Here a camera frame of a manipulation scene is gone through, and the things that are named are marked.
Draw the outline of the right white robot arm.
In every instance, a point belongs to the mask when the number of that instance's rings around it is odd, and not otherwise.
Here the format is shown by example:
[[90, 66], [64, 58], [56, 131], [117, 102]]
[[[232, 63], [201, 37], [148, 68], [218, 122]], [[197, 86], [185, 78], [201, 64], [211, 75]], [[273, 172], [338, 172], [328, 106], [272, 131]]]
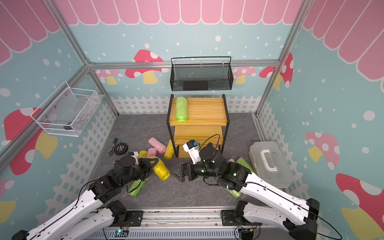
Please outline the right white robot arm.
[[238, 226], [266, 224], [288, 232], [295, 240], [316, 239], [320, 208], [317, 200], [303, 200], [285, 193], [248, 168], [228, 162], [212, 143], [200, 148], [198, 142], [190, 140], [183, 148], [189, 153], [191, 161], [179, 164], [171, 172], [180, 182], [212, 177], [215, 179], [214, 186], [235, 190], [267, 204], [260, 207], [239, 201], [233, 211], [223, 212], [225, 222]]

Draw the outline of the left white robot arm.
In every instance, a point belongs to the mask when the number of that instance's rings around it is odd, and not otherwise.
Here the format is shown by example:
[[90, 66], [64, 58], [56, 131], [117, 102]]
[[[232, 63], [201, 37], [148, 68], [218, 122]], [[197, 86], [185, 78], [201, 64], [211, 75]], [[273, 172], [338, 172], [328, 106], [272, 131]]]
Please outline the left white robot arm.
[[122, 189], [136, 180], [145, 180], [160, 159], [123, 156], [114, 162], [113, 169], [97, 180], [86, 183], [88, 188], [81, 189], [78, 198], [54, 217], [30, 230], [20, 230], [13, 235], [14, 240], [58, 240], [68, 237], [69, 230], [78, 226], [79, 221], [88, 213], [102, 205], [107, 206], [92, 219], [94, 231], [110, 225], [124, 226], [130, 221], [127, 209], [120, 201], [110, 200], [122, 192]]

